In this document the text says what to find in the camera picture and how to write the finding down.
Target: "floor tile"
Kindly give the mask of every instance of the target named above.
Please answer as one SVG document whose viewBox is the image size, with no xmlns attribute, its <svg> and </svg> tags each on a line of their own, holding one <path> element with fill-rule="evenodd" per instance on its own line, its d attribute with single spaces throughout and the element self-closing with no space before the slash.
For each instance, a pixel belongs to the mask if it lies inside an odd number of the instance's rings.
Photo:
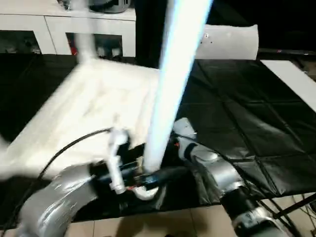
<svg viewBox="0 0 316 237">
<path fill-rule="evenodd" d="M 293 205 L 295 202 L 298 202 L 302 199 L 301 195 L 295 195 L 294 197 L 292 196 L 287 196 L 287 197 L 280 197 L 280 198 L 274 198 L 274 201 L 282 208 L 285 209 L 291 205 Z M 273 206 L 273 204 L 265 200 L 264 201 L 273 211 L 277 212 L 277 209 Z M 303 207 L 302 210 L 298 209 L 296 211 L 291 212 L 288 216 L 291 218 L 291 220 L 294 222 L 296 225 L 297 229 L 299 232 L 302 234 L 304 237 L 311 237 L 311 230 L 313 230 L 313 224 L 309 218 L 309 216 L 305 213 L 306 208 Z"/>
<path fill-rule="evenodd" d="M 12 229 L 12 230 L 8 230 L 6 233 L 5 233 L 5 235 L 4 235 L 4 237 L 14 237 L 14 235 L 15 235 L 15 229 Z"/>
<path fill-rule="evenodd" d="M 231 220 L 221 205 L 191 209 L 198 237 L 235 237 Z"/>
<path fill-rule="evenodd" d="M 95 221 L 94 237 L 195 237 L 189 210 Z"/>
<path fill-rule="evenodd" d="M 66 237 L 93 237 L 94 221 L 72 223 Z"/>
</svg>

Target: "black cable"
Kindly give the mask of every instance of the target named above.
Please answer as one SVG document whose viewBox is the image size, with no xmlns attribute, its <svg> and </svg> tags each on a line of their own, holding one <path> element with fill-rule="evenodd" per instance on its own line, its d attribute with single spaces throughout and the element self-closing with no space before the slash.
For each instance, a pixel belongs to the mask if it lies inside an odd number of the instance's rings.
<svg viewBox="0 0 316 237">
<path fill-rule="evenodd" d="M 41 171 L 41 173 L 38 175 L 37 179 L 34 180 L 32 182 L 32 184 L 29 186 L 29 188 L 25 191 L 23 197 L 20 199 L 20 201 L 18 202 L 18 204 L 16 205 L 15 209 L 13 210 L 13 213 L 10 217 L 10 219 L 8 220 L 8 222 L 5 224 L 3 232 L 1 234 L 1 237 L 4 237 L 6 231 L 8 230 L 8 228 L 10 228 L 18 213 L 19 210 L 21 209 L 21 207 L 23 206 L 24 202 L 29 198 L 29 196 L 33 193 L 34 189 L 36 188 L 36 185 L 38 184 L 38 182 L 42 179 L 42 177 L 44 176 L 44 174 L 46 173 L 47 169 L 49 168 L 49 166 L 54 162 L 54 160 L 56 160 L 56 158 L 58 158 L 61 154 L 63 154 L 67 149 L 69 149 L 70 147 L 74 146 L 75 144 L 77 144 L 78 142 L 81 142 L 84 139 L 87 139 L 89 137 L 92 137 L 94 135 L 97 135 L 99 133 L 103 133 L 103 132 L 109 132 L 111 129 L 110 128 L 106 128 L 106 129 L 101 129 L 101 130 L 97 130 L 94 132 L 91 132 L 87 135 L 84 135 L 74 141 L 72 141 L 71 143 L 69 143 L 68 145 L 64 146 L 62 149 L 60 149 L 50 160 L 49 162 L 46 164 L 46 166 L 44 167 L 44 169 Z"/>
<path fill-rule="evenodd" d="M 192 142 L 195 142 L 195 143 L 198 143 L 195 139 L 191 138 L 191 137 L 187 137 L 187 136 L 183 136 L 183 135 L 180 135 L 180 134 L 176 134 L 176 136 L 178 137 L 182 137 L 182 138 L 186 138 Z M 235 164 L 233 164 L 229 159 L 228 157 L 226 157 L 225 155 L 223 155 L 222 153 L 218 152 L 217 150 L 214 150 L 214 149 L 211 149 L 213 150 L 215 153 L 219 154 L 224 160 L 226 160 L 227 162 L 229 162 L 239 173 L 240 177 L 242 178 L 244 184 L 246 185 L 246 187 L 249 189 L 250 191 L 250 195 L 253 195 L 253 191 L 251 189 L 251 186 L 249 185 L 247 179 L 244 177 L 243 175 L 243 171 L 239 168 L 239 167 L 236 167 Z M 263 189 L 261 188 L 261 186 L 259 184 L 255 184 L 254 182 L 252 182 L 252 184 L 261 192 L 262 196 L 265 198 L 265 199 L 268 199 L 275 207 L 278 211 L 282 211 L 282 208 L 270 197 L 267 197 L 265 192 L 263 191 Z M 276 213 L 274 211 L 272 211 L 270 208 L 267 209 L 271 214 L 275 215 Z M 295 236 L 295 237 L 300 237 L 301 234 L 300 232 L 298 231 L 298 229 L 296 228 L 295 224 L 293 223 L 293 221 L 291 220 L 291 218 L 285 214 L 283 215 L 284 218 L 288 221 L 288 223 L 286 223 L 284 220 L 282 220 L 281 218 L 279 218 L 279 220 L 287 227 L 287 229 Z"/>
<path fill-rule="evenodd" d="M 294 196 L 292 196 L 292 200 L 293 200 L 294 203 L 297 203 L 297 201 L 295 200 Z M 302 212 L 304 212 L 306 215 L 310 215 L 311 218 L 313 218 L 314 220 L 316 220 L 316 217 L 314 217 L 312 214 L 309 214 L 307 211 L 303 210 L 302 208 L 300 208 L 300 210 L 301 210 Z"/>
</svg>

